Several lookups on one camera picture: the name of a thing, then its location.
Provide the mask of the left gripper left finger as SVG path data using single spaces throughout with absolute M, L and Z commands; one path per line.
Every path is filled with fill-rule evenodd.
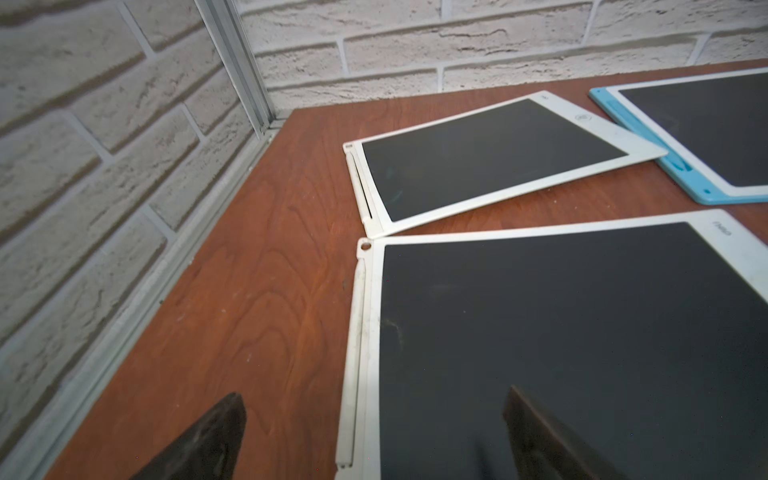
M 232 392 L 131 479 L 232 479 L 246 423 L 243 397 Z

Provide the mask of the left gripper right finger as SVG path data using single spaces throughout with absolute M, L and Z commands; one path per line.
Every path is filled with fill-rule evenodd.
M 505 420 L 521 479 L 625 479 L 626 474 L 513 385 Z

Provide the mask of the white drawing tablet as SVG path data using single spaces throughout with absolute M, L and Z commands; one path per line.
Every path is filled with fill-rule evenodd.
M 667 153 L 548 91 L 353 140 L 343 152 L 371 239 Z
M 521 479 L 515 385 L 629 479 L 767 475 L 767 247 L 723 210 L 357 246 L 340 479 Z

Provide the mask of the blue-edged drawing tablet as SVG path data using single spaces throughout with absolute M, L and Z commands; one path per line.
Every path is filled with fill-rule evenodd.
M 767 200 L 767 70 L 593 88 L 614 121 L 666 149 L 658 165 L 697 203 Z

